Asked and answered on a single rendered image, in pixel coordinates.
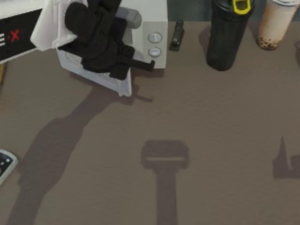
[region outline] remote control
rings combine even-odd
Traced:
[[[0,185],[18,164],[18,159],[12,153],[0,150]]]

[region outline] black thermos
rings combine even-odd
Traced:
[[[206,61],[225,71],[233,66],[256,0],[212,0],[210,40]]]

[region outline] red letter x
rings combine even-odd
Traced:
[[[10,34],[12,35],[12,38],[10,39],[10,42],[14,42],[15,40],[18,41],[20,38],[18,37],[18,34],[20,33],[19,30],[11,30]]]

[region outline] remote control button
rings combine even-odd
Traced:
[[[154,44],[161,42],[162,39],[163,39],[163,36],[158,32],[149,34],[149,36],[148,36],[148,40]]]
[[[161,50],[159,48],[155,47],[155,48],[149,49],[148,53],[149,53],[149,56],[151,56],[153,58],[157,58],[161,55]]]

